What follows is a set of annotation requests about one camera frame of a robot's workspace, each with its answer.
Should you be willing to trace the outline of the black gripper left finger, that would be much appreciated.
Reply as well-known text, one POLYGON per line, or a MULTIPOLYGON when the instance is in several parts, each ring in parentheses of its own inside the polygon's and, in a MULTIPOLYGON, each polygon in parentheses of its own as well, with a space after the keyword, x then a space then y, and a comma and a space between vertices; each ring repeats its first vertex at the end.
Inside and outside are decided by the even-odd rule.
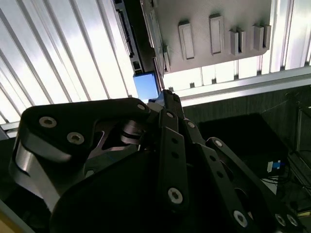
POLYGON ((139 145, 155 153, 156 198, 183 210, 189 202, 180 98, 164 90, 147 104, 136 98, 35 106, 21 117, 10 172, 53 211, 85 179, 88 159, 139 145))

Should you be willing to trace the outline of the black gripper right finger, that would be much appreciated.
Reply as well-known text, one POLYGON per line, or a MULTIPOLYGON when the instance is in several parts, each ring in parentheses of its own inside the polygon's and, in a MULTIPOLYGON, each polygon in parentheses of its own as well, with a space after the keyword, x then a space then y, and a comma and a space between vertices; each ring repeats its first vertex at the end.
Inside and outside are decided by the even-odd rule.
POLYGON ((275 194, 221 140, 204 141, 197 126, 184 117, 180 98, 172 95, 172 108, 180 118, 196 161, 215 197, 205 213, 212 233, 302 233, 304 226, 275 194))

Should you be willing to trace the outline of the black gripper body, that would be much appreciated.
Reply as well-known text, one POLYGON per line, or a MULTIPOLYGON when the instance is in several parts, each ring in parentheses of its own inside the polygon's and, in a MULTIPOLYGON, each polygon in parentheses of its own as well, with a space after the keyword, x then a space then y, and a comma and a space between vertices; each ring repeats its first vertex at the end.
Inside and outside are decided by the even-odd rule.
POLYGON ((135 152, 69 189, 50 219, 52 233, 210 233, 205 210, 215 197, 196 171, 196 159, 184 137, 188 205, 180 211, 156 198, 155 153, 135 152))

